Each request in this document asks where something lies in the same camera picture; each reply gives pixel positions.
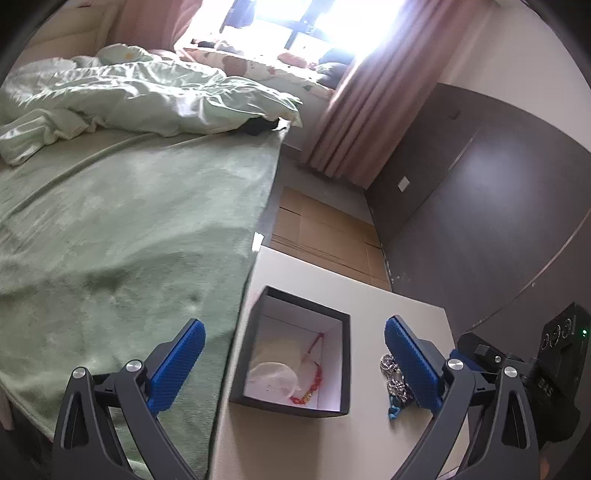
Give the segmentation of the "black jewelry box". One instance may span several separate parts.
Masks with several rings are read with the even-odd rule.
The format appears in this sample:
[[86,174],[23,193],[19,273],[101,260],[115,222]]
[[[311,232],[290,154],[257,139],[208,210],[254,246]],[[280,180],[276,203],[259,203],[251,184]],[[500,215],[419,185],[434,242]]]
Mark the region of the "black jewelry box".
[[351,406],[351,316],[266,286],[246,323],[229,401],[310,418]]

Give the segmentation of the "white pouch in box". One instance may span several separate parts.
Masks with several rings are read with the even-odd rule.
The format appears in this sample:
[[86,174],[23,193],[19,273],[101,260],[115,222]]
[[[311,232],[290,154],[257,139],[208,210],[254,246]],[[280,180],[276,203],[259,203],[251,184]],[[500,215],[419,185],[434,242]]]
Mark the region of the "white pouch in box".
[[270,403],[286,402],[301,391],[298,377],[304,353],[293,338],[277,337],[256,343],[245,379],[245,395]]

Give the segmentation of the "green bed blanket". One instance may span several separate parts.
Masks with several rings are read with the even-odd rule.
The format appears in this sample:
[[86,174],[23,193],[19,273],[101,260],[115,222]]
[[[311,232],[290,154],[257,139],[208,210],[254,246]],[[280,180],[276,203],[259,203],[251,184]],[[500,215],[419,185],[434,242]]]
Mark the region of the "green bed blanket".
[[197,365],[159,419],[197,475],[283,131],[164,138],[99,130],[1,170],[1,386],[54,433],[71,371],[143,359],[189,319]]

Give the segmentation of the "black item on bed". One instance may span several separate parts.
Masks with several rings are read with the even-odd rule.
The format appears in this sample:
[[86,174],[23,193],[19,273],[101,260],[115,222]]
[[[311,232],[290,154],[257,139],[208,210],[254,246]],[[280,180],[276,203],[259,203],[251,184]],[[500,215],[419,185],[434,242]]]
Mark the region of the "black item on bed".
[[268,131],[276,130],[279,125],[279,120],[266,120],[263,117],[250,118],[246,120],[241,126],[232,130],[232,134],[245,134],[249,136],[259,136]]

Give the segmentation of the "light green duvet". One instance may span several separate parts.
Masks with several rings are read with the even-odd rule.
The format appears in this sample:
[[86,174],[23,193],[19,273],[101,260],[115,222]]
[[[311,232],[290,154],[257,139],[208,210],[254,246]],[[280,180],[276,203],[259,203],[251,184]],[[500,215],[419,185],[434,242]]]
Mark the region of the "light green duvet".
[[25,163],[58,140],[97,128],[209,135],[250,120],[300,127],[300,99],[196,62],[113,44],[94,56],[54,57],[11,70],[1,86],[1,158]]

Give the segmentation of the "pink curtain right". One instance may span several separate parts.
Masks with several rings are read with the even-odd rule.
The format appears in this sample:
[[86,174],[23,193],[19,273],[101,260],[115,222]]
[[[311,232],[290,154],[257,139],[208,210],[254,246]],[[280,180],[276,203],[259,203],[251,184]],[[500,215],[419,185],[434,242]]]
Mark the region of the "pink curtain right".
[[367,189],[387,164],[488,1],[406,1],[394,35],[349,68],[301,153]]

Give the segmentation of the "pink curtain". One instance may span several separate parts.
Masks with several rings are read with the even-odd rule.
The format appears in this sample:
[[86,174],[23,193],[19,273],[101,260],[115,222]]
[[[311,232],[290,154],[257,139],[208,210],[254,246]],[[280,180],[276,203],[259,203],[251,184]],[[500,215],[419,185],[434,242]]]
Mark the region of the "pink curtain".
[[387,164],[488,1],[406,1],[394,35],[349,68],[301,153],[367,189]]
[[146,50],[173,50],[202,3],[202,0],[126,1],[112,40]]

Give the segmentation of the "floral window seat cushion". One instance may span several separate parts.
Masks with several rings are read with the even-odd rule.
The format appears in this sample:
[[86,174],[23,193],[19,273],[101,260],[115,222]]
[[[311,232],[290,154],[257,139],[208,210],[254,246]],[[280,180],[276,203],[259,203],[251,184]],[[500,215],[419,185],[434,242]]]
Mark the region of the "floral window seat cushion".
[[306,91],[324,100],[331,99],[335,92],[334,88],[318,82],[321,75],[317,72],[283,64],[279,60],[249,59],[238,54],[200,47],[176,47],[175,52],[184,60],[218,68],[228,76],[242,76],[259,83],[284,80],[297,90]]

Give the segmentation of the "pink curtain left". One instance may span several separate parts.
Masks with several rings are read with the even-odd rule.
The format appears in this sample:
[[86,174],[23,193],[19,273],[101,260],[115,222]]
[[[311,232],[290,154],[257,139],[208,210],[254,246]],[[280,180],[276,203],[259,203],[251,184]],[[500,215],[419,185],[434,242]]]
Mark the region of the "pink curtain left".
[[112,40],[146,50],[173,50],[202,3],[202,0],[126,1]]

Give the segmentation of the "beige headboard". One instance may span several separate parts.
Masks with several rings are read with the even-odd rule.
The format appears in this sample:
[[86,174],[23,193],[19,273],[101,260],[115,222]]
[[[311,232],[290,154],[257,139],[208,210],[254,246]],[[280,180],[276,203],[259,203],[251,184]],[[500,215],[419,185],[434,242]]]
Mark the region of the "beige headboard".
[[33,35],[13,67],[49,58],[94,56],[108,41],[123,1],[76,1],[61,7]]

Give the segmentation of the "white wall socket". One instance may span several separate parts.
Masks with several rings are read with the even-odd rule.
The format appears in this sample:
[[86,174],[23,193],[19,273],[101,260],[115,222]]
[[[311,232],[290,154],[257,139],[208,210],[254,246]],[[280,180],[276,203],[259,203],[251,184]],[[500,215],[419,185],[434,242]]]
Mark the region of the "white wall socket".
[[408,188],[409,185],[410,185],[410,180],[406,176],[403,176],[402,179],[398,183],[398,188],[401,192],[404,192]]

